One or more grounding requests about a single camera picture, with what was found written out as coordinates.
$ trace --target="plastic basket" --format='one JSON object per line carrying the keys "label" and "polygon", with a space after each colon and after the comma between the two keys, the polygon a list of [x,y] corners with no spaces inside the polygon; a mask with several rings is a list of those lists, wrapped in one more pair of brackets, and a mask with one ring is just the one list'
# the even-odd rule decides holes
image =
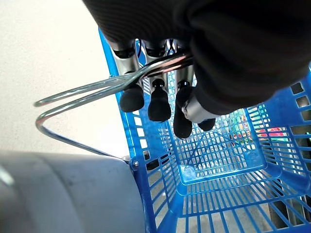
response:
{"label": "plastic basket", "polygon": [[[173,73],[169,80],[174,113]],[[309,74],[263,104],[219,117],[207,133],[194,126],[187,140],[172,133],[173,115],[164,123],[148,119],[144,81],[144,108],[121,117],[139,163],[146,232],[311,232],[310,81]]]}

